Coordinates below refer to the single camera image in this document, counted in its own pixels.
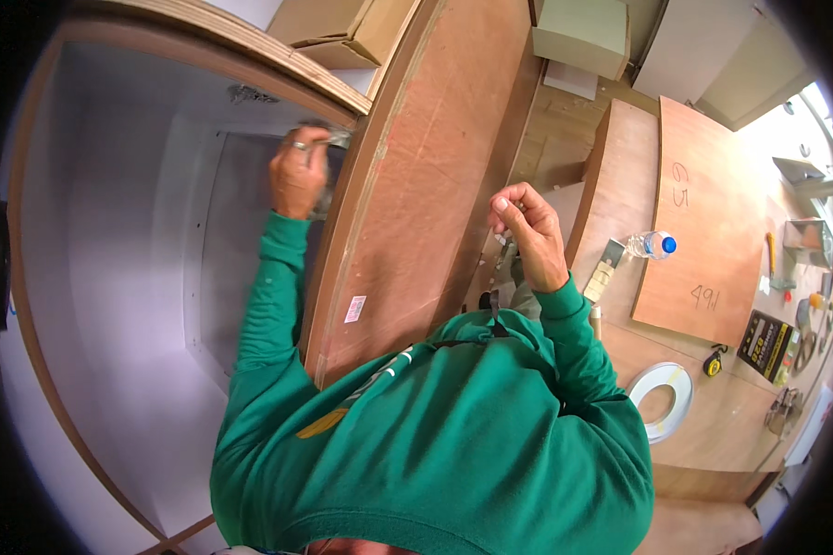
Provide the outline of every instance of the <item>man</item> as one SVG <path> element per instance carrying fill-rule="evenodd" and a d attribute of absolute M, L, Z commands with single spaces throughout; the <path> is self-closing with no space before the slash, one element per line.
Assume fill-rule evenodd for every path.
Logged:
<path fill-rule="evenodd" d="M 632 552 L 654 504 L 647 437 L 592 337 L 555 211 L 527 183 L 494 195 L 489 225 L 512 230 L 539 323 L 503 309 L 501 333 L 489 311 L 461 314 L 311 383 L 296 345 L 327 138 L 297 129 L 271 162 L 211 476 L 224 538 L 310 555 Z"/>

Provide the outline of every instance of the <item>wooden workbench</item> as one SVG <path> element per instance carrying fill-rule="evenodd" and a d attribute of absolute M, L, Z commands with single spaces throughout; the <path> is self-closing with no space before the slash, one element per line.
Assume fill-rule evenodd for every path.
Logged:
<path fill-rule="evenodd" d="M 609 238 L 622 240 L 629 234 L 652 229 L 659 155 L 657 117 L 612 100 L 586 161 L 584 195 L 566 246 L 568 265 L 579 290 L 588 283 Z M 781 185 L 777 177 L 772 175 L 771 179 L 772 183 L 760 186 L 774 192 L 768 198 L 765 218 L 768 230 L 779 240 L 783 236 L 784 221 L 798 216 L 798 211 L 789 205 L 785 195 L 778 194 Z M 763 252 L 760 274 L 768 271 L 767 249 Z M 673 436 L 652 446 L 654 463 L 703 471 L 776 471 L 808 419 L 821 384 L 833 381 L 833 353 L 810 394 L 808 388 L 820 368 L 822 355 L 815 351 L 805 371 L 789 378 L 789 386 L 798 387 L 806 394 L 807 409 L 792 433 L 780 441 L 763 423 L 779 388 L 736 359 L 734 350 L 723 356 L 722 372 L 708 377 L 701 370 L 702 362 L 711 353 L 708 342 L 630 317 L 643 265 L 647 263 L 665 264 L 625 257 L 605 289 L 600 305 L 602 341 L 614 364 L 619 385 L 628 386 L 640 372 L 662 361 L 677 362 L 694 382 L 695 397 L 689 415 Z M 798 287 L 791 303 L 784 303 L 777 291 L 772 291 L 770 296 L 757 291 L 753 307 L 793 323 L 800 298 L 820 288 L 823 273 L 822 268 L 800 265 L 794 274 Z M 816 331 L 823 313 L 812 313 Z"/>

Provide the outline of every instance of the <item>left hand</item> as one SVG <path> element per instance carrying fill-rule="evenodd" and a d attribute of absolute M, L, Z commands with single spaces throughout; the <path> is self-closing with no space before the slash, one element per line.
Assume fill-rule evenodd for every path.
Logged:
<path fill-rule="evenodd" d="M 524 206 L 523 213 L 516 203 Z M 488 225 L 495 234 L 512 230 L 522 253 L 525 280 L 534 291 L 553 293 L 567 283 L 559 215 L 531 185 L 509 185 L 490 197 Z"/>
<path fill-rule="evenodd" d="M 291 219 L 306 219 L 327 183 L 327 139 L 322 127 L 300 127 L 289 132 L 268 164 L 274 211 Z M 293 142 L 305 145 L 294 148 Z"/>

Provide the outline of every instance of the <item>blue bottle cap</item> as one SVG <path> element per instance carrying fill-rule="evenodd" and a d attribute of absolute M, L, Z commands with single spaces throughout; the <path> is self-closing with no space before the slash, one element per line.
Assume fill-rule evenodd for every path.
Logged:
<path fill-rule="evenodd" d="M 664 247 L 664 252 L 667 254 L 672 254 L 676 251 L 676 239 L 672 237 L 665 237 L 664 243 L 662 245 Z"/>

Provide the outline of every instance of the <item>paper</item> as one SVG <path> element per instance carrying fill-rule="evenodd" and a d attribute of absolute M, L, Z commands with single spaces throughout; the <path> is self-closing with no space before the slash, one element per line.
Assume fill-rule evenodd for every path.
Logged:
<path fill-rule="evenodd" d="M 364 308 L 364 301 L 367 300 L 367 295 L 358 295 L 352 297 L 352 302 L 349 303 L 349 312 L 345 313 L 345 322 L 358 321 L 361 316 L 361 309 Z"/>

